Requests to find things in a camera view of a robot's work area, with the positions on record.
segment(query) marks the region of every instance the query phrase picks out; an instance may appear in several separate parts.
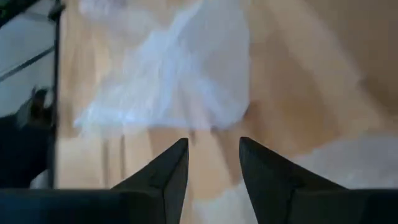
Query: wooden floor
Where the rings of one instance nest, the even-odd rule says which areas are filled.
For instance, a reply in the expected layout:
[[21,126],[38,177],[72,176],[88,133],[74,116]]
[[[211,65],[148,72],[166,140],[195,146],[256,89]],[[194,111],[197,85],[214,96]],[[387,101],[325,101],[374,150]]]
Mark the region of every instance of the wooden floor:
[[57,187],[110,188],[188,136],[183,222],[197,223],[192,200],[211,200],[241,181],[240,136],[293,158],[340,138],[396,133],[398,1],[242,2],[252,42],[251,104],[243,121],[227,131],[148,129],[105,139],[79,137],[73,128],[110,59],[103,31],[82,18],[77,0],[67,1]]

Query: floor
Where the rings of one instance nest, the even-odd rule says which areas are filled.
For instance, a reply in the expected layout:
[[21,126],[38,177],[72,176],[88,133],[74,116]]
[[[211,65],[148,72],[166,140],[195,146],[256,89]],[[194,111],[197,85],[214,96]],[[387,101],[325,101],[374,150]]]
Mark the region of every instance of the floor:
[[[0,29],[0,76],[53,45],[51,22],[38,19],[47,15],[53,2],[41,0]],[[50,87],[53,53],[0,83],[0,116],[15,112],[30,97],[33,88]]]

